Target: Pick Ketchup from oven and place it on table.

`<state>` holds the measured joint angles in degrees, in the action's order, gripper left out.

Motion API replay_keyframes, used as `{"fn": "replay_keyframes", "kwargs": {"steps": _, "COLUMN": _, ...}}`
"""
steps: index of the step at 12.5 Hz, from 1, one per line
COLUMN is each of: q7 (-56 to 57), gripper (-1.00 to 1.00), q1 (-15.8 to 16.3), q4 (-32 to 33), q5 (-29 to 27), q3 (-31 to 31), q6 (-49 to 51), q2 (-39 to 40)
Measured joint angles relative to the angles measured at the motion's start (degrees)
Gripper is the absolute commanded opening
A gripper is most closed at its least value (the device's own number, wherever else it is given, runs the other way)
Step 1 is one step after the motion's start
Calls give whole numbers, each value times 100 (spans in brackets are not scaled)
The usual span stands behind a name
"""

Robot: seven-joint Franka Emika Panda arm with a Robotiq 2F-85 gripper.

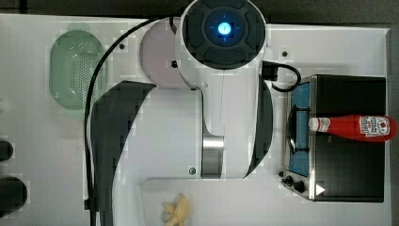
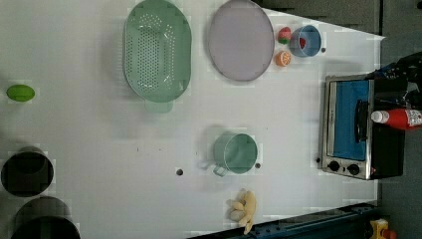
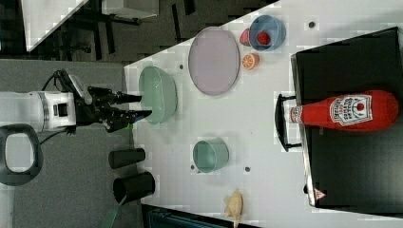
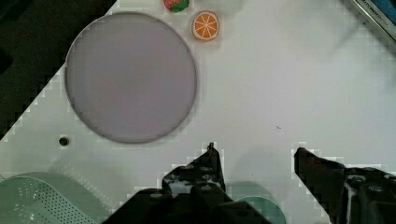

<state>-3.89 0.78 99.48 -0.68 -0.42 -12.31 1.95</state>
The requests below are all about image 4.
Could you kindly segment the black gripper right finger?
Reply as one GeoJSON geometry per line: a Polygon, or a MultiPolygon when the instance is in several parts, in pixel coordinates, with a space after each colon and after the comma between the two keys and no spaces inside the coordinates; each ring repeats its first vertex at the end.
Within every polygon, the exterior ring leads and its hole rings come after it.
{"type": "Polygon", "coordinates": [[[304,147],[294,154],[294,172],[332,224],[396,224],[394,175],[372,167],[347,168],[304,147]]]}

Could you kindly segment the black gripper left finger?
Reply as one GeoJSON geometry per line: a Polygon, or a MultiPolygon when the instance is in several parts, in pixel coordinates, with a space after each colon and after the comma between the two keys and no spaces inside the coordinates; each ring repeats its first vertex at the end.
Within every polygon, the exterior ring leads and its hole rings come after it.
{"type": "Polygon", "coordinates": [[[252,205],[226,193],[219,152],[213,144],[187,165],[142,189],[103,224],[271,224],[252,205]]]}

